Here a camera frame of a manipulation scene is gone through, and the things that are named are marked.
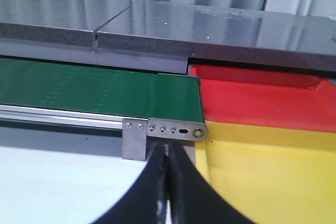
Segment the plastic container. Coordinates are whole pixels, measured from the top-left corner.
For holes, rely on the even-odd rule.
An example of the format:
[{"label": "plastic container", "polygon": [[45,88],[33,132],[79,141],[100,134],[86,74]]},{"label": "plastic container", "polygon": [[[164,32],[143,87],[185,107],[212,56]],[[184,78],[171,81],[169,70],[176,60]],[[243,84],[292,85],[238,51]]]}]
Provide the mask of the plastic container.
[{"label": "plastic container", "polygon": [[260,224],[335,223],[336,134],[206,121],[196,167]]},{"label": "plastic container", "polygon": [[196,167],[214,189],[255,223],[335,223],[335,86],[250,69],[191,73],[209,129],[195,143]]},{"label": "plastic container", "polygon": [[336,132],[336,87],[305,74],[196,65],[205,119]]}]

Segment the conveyor belt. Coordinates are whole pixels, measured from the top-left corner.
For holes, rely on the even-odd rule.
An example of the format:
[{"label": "conveyor belt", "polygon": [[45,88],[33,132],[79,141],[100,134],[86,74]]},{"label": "conveyor belt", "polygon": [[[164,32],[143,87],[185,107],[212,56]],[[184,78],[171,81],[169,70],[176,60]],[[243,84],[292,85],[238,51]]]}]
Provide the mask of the conveyor belt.
[{"label": "conveyor belt", "polygon": [[199,88],[189,76],[0,58],[0,119],[123,129],[123,157],[145,159],[147,135],[207,136]]}]

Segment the screw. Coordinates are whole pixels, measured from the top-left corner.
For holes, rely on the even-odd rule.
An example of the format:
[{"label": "screw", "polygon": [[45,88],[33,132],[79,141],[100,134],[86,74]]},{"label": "screw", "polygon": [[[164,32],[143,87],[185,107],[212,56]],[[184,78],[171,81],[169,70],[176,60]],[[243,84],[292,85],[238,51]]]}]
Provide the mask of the screw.
[{"label": "screw", "polygon": [[204,132],[201,129],[195,129],[193,131],[193,136],[194,137],[202,137],[204,135]]}]

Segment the green conveyor belt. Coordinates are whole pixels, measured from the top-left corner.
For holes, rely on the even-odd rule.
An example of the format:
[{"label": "green conveyor belt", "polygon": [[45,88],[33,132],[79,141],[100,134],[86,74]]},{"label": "green conveyor belt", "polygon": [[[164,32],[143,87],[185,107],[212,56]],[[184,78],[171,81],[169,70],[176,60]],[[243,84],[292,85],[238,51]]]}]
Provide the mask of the green conveyor belt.
[{"label": "green conveyor belt", "polygon": [[198,80],[0,58],[0,103],[204,122]]}]

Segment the yellow bin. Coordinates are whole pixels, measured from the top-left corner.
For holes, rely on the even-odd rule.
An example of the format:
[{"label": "yellow bin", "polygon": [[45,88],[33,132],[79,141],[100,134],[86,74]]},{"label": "yellow bin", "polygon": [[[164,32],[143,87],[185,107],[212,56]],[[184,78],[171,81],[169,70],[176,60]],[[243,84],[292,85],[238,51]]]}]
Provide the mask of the yellow bin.
[{"label": "yellow bin", "polygon": [[256,223],[336,223],[336,134],[206,122],[196,166]]}]

